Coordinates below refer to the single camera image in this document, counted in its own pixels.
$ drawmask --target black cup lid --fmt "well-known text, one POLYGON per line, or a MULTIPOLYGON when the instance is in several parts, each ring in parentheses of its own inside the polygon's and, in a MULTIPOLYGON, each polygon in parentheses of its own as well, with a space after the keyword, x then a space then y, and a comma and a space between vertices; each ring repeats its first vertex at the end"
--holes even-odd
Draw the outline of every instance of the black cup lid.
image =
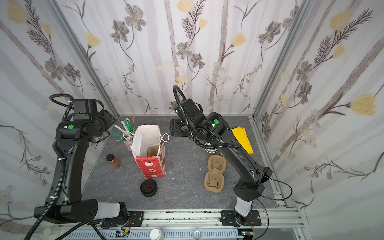
POLYGON ((115 155, 113 155, 113 154, 108 154, 107 155, 107 161, 108 162, 112 161, 113 159, 115 159, 115 155))
POLYGON ((151 197, 157 192, 157 184, 154 180, 147 179, 141 184, 140 191, 145 197, 151 197))

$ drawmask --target white cap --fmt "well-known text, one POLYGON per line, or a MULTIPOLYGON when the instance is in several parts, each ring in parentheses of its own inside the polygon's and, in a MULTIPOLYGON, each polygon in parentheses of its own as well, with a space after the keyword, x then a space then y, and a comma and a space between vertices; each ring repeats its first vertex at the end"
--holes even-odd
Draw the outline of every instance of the white cap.
POLYGON ((162 232, 158 228, 152 229, 151 233, 149 234, 151 240, 159 240, 161 239, 162 232))

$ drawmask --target gray marble tabletop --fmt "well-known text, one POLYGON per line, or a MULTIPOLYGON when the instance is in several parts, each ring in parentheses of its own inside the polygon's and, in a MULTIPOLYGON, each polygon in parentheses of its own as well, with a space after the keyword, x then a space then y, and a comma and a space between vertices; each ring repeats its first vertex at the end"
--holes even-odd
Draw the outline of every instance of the gray marble tabletop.
MULTIPOLYGON (((135 126, 158 124, 161 133, 169 133, 170 120, 175 117, 145 116, 136 117, 135 126)), ((254 153, 252 157, 264 166, 256 139, 248 117, 225 117, 231 128, 245 128, 254 153)), ((83 199, 97 199, 99 202, 125 202, 127 209, 232 209, 236 204, 233 186, 239 180, 236 170, 227 163, 224 175, 224 188, 219 193, 204 188, 204 177, 208 172, 208 158, 205 150, 187 137, 170 137, 165 143, 165 177, 154 179, 158 191, 153 197, 145 197, 140 185, 145 180, 137 166, 132 152, 119 138, 111 135, 104 146, 88 183, 83 191, 83 199), (114 168, 106 161, 108 154, 114 154, 120 161, 120 168, 114 168)), ((263 195, 273 198, 269 181, 264 183, 263 195)), ((276 202, 260 197, 266 208, 276 208, 276 202)), ((255 208, 262 208, 254 201, 255 208)))

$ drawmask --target yellow paper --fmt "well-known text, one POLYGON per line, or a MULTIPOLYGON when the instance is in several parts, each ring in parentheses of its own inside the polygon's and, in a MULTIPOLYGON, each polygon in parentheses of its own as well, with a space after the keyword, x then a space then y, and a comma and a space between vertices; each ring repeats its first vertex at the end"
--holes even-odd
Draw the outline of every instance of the yellow paper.
POLYGON ((252 154, 253 149, 252 149, 251 143, 248 140, 245 129, 242 127, 237 127, 232 129, 232 132, 235 135, 236 139, 241 144, 241 146, 243 146, 243 148, 247 151, 247 153, 252 154))

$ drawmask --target stack of yellow napkins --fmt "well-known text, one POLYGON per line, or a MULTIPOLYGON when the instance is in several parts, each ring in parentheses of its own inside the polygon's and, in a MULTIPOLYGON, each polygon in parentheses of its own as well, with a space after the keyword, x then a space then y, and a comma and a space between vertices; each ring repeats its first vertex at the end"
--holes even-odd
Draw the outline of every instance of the stack of yellow napkins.
POLYGON ((235 135, 236 139, 239 141, 241 146, 247 151, 248 154, 253 153, 252 146, 248 140, 247 134, 245 132, 245 129, 242 127, 237 127, 232 129, 233 134, 235 135))

